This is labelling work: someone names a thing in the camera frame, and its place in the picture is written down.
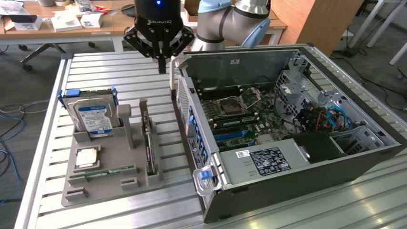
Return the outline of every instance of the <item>motherboard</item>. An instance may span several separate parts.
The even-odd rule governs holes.
[[[270,89],[239,89],[241,95],[202,99],[203,110],[221,152],[281,141],[290,132],[274,109]]]

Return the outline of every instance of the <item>blue drive bracket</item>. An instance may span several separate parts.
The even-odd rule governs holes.
[[[66,104],[65,104],[65,100],[63,100],[63,90],[58,90],[57,98],[61,101],[63,107],[67,109]]]
[[[117,106],[119,105],[119,99],[118,99],[118,89],[115,88],[115,85],[113,85],[113,95]]]

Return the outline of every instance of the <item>metal frame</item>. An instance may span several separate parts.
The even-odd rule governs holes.
[[[407,137],[406,122],[314,47],[309,51],[346,83],[398,132]],[[138,101],[147,97],[158,122],[165,177],[171,187],[122,199],[61,206],[71,145],[73,121],[57,102],[58,89],[102,89],[115,84],[121,103],[131,104],[139,120]],[[51,102],[34,157],[15,228],[339,228],[407,225],[407,152],[378,164],[354,182],[258,209],[213,224],[203,223],[189,163],[170,96],[169,75],[138,52],[75,54],[59,68]]]

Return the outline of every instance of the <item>wooden cabinet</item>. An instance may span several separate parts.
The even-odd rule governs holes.
[[[313,43],[330,55],[363,0],[271,0],[271,9],[287,24],[281,44]]]

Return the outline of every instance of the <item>hard drive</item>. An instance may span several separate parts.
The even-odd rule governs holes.
[[[91,137],[103,137],[111,134],[114,127],[122,126],[117,114],[118,91],[111,89],[81,91],[70,89],[66,95],[59,93],[59,100],[73,118],[78,132],[87,131]]]

